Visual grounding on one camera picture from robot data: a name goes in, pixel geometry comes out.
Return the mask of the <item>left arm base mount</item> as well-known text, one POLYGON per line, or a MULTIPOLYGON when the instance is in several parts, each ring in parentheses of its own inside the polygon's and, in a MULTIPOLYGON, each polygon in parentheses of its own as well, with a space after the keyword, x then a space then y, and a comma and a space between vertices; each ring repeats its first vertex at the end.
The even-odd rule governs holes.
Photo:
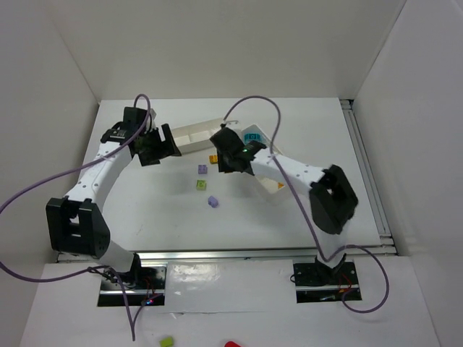
MULTIPOLYGON (((116 276, 109 270, 98 270, 102 273, 100 289, 98 293, 98 307, 123 307, 124 298, 121 286, 116 276)), ((139 307, 145 303, 148 307, 161 307, 165 304, 167 266, 156 265, 143 267, 140 277, 132 284, 123 280, 127 303, 130 307, 139 307)))

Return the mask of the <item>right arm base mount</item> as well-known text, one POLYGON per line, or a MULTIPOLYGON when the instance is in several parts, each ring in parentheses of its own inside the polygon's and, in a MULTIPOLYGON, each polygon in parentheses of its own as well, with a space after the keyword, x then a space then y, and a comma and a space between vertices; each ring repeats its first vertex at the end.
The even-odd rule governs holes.
POLYGON ((361 301, 362 294, 353 262, 345 262, 333 278, 323 279, 316 270, 314 262, 293 264, 290 281, 295 285, 298 304, 326 303, 342 301, 361 301))

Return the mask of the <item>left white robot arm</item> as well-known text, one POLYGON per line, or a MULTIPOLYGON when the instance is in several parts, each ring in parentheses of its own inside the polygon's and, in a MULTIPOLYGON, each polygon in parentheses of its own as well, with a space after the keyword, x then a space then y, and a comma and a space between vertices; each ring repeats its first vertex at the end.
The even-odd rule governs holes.
POLYGON ((102 135, 98 152, 79 181, 62 198, 52 198, 46 205, 53 250, 89 256, 130 285, 143 276, 140 256, 111 240, 103 206, 134 158, 141 166, 152 166, 180 154, 169 125, 157 127, 155 117, 152 108, 125 107, 123 119, 102 135))

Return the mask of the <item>teal square lego brick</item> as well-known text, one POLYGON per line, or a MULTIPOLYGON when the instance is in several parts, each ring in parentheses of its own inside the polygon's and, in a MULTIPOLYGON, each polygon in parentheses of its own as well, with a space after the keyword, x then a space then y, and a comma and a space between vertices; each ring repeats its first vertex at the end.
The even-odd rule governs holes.
POLYGON ((252 141, 262 142, 262 137, 259 133, 249 132, 244 135, 244 143, 248 144, 252 141))

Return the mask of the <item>yellow-green base lego brick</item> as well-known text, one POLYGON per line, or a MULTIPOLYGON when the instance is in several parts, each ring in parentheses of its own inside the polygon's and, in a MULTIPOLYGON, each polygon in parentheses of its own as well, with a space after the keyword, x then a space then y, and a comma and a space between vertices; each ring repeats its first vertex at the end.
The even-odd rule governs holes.
POLYGON ((196 190, 198 191, 205 191, 207 189, 207 181, 206 180, 202 180, 202 179, 198 179, 196 181, 196 190))

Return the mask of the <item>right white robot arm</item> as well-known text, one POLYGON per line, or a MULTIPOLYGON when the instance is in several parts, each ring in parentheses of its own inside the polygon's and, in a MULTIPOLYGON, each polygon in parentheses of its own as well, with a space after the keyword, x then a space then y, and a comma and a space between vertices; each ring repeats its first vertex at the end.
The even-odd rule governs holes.
POLYGON ((289 188, 308 224, 318 249, 316 260, 334 269, 345 259, 346 229, 359 200, 344 171, 336 165, 319 168, 273 151, 258 141, 243 143, 222 127, 212 135, 220 172, 262 176, 289 188))

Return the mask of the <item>purple lego brick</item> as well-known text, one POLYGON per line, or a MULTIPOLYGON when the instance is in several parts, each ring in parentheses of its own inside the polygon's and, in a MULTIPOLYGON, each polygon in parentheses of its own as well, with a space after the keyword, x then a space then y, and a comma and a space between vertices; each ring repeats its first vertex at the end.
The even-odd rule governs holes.
POLYGON ((197 173, 199 175, 206 175, 208 173, 208 166, 206 164, 200 164, 197 166, 197 173))
POLYGON ((208 198, 208 205, 212 208, 217 208, 219 206, 219 202, 214 196, 210 196, 208 198))

